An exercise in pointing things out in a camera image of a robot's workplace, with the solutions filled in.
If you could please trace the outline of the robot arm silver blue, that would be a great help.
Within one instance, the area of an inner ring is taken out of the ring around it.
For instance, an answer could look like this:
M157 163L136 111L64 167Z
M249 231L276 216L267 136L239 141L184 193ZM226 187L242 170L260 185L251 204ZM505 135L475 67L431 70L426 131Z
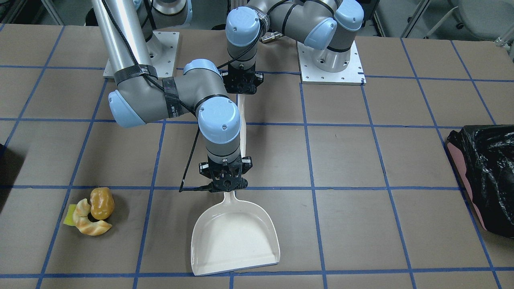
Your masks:
M197 59L186 65L182 76L158 79L133 2L94 0L92 7L114 68L117 89L108 102L119 126L132 128L191 113L198 120L198 134L208 154L199 171L211 179L196 190L245 189L248 181L243 175L252 160L242 148L243 120L216 66Z
M308 69L339 74L352 64L352 46L365 20L356 0L251 0L226 17L230 60L222 74L231 94L255 94L263 82L256 72L257 43L273 31L297 41L310 57Z

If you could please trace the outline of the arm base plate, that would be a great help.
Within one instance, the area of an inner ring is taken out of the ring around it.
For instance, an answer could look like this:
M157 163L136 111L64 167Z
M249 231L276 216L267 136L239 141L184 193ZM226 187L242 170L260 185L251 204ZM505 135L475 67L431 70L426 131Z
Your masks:
M360 56L355 41L351 49L337 53L307 47L297 42L301 81L303 84L365 85Z
M146 43L151 66L156 69L158 79L170 77L175 71L175 60L179 44L179 32L154 31L152 38ZM103 77L114 78L114 73L132 66L134 62L127 52L119 36L106 42L109 59Z

